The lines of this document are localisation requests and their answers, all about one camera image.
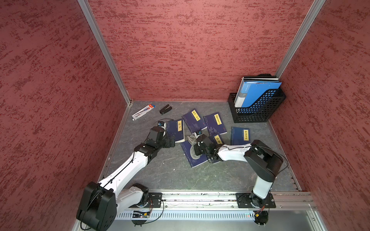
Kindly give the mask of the blue book Zhuangzi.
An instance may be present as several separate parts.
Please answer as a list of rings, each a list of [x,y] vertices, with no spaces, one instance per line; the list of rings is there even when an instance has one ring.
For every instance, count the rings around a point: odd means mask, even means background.
[[[175,143],[181,143],[185,141],[185,130],[183,119],[168,121],[166,129],[171,141],[174,141]]]

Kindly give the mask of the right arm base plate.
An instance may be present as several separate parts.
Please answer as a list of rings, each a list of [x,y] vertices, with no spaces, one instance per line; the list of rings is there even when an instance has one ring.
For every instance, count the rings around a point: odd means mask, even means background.
[[[276,208],[275,200],[271,193],[265,199],[261,199],[253,193],[236,193],[238,208]]]

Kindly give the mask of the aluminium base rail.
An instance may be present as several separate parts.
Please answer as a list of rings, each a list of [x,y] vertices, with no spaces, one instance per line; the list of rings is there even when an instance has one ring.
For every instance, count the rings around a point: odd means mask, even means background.
[[[257,226],[266,226],[280,218],[280,224],[283,227],[302,221],[313,231],[326,230],[309,192],[273,192],[271,194],[276,208],[264,207],[263,209],[238,208],[237,192],[161,191],[161,193],[163,193],[161,200],[163,207],[128,208],[118,212],[114,221],[126,220],[137,227],[157,221],[211,221],[214,223],[246,221]]]

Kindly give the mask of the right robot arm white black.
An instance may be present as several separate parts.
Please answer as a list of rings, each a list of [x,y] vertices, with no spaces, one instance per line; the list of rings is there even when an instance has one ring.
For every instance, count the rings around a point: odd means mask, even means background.
[[[213,161],[246,162],[257,174],[254,188],[249,196],[251,206],[263,209],[272,185],[280,173],[284,157],[270,149],[260,140],[249,144],[226,145],[215,144],[211,138],[202,134],[190,139],[195,155],[205,155]]]

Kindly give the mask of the dark folders behind blue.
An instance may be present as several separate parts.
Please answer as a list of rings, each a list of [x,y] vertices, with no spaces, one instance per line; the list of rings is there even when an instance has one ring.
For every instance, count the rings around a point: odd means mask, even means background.
[[[247,82],[279,82],[279,78],[271,74],[260,74],[257,76],[244,76],[243,81]]]

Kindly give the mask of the blue book Hanfeizi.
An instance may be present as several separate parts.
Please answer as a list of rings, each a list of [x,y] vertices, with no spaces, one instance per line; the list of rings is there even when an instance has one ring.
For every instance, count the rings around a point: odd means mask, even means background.
[[[211,142],[214,143],[215,145],[224,145],[225,144],[221,135],[218,134],[218,133],[210,135],[209,138],[210,138]]]

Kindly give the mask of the black stapler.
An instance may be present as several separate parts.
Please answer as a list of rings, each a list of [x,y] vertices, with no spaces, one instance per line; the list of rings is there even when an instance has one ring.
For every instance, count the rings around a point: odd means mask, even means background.
[[[168,113],[169,111],[171,111],[172,110],[172,107],[169,105],[169,104],[167,104],[167,105],[165,105],[161,110],[160,110],[160,114],[161,115],[163,115],[163,114],[166,114],[166,113]]]

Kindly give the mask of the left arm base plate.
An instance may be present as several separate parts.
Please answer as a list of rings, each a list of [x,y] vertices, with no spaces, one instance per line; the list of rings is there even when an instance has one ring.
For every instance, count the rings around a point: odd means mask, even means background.
[[[148,193],[148,199],[140,205],[132,205],[132,209],[142,209],[142,208],[161,208],[163,207],[162,200],[163,193]]]

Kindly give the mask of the blue book Tang poems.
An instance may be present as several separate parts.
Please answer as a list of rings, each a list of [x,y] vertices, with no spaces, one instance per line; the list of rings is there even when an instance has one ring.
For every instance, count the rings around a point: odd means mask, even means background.
[[[207,128],[205,120],[199,115],[195,108],[184,114],[182,119],[191,133],[197,133]]]

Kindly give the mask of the blue folder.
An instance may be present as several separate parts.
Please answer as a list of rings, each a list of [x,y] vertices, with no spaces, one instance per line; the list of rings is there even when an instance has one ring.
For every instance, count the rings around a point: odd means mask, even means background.
[[[236,108],[250,107],[256,102],[267,90],[275,90],[281,86],[281,82],[268,81],[241,81],[234,106]]]

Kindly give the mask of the blue book Yuewei notes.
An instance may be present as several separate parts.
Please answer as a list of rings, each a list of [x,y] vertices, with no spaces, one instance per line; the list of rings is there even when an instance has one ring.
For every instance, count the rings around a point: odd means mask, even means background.
[[[221,115],[219,112],[212,113],[203,117],[207,130],[210,135],[215,134],[226,134],[227,130],[224,122],[222,121]]]

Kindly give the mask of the blue book Shijing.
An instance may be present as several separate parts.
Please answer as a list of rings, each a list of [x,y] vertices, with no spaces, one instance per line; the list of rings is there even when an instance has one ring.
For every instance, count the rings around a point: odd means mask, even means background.
[[[194,146],[192,146],[189,141],[180,143],[180,146],[182,147],[184,155],[186,156],[192,168],[197,167],[208,161],[206,155],[201,155],[201,156],[195,155]]]

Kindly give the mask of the black mesh file holder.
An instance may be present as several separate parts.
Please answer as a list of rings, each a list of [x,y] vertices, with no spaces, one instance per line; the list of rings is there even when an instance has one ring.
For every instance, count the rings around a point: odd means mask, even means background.
[[[235,107],[236,96],[236,93],[230,93],[228,97],[234,123],[267,122],[286,99],[282,89],[271,89],[264,92],[250,107]]]

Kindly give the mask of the grey knitted cloth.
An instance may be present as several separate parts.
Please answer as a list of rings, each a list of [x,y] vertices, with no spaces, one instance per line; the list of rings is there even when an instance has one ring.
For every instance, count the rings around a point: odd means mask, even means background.
[[[197,138],[195,135],[188,136],[188,142],[191,144],[190,148],[190,156],[192,159],[197,160],[200,156],[196,155],[195,153],[195,145],[197,144]]]

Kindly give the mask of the white red pen package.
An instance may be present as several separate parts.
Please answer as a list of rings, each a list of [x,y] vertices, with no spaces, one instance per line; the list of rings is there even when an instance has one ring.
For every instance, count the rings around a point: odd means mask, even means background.
[[[135,114],[132,115],[132,120],[138,120],[148,112],[152,111],[156,106],[153,104],[149,104],[146,107],[142,108],[140,111],[136,112]]]

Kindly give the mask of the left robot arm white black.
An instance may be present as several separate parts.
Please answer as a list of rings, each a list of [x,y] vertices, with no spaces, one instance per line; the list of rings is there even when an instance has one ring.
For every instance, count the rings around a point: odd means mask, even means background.
[[[76,219],[82,231],[106,231],[118,212],[131,206],[154,207],[147,187],[134,184],[124,190],[127,183],[146,167],[162,148],[174,147],[174,140],[164,127],[155,126],[144,142],[134,148],[132,155],[116,171],[100,182],[90,182],[84,189]]]

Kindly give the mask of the blue book Mengxi Bitan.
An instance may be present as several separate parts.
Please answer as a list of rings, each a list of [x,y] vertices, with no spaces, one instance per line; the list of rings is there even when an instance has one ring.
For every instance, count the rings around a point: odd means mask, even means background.
[[[245,145],[250,143],[250,130],[248,128],[231,128],[231,145]]]

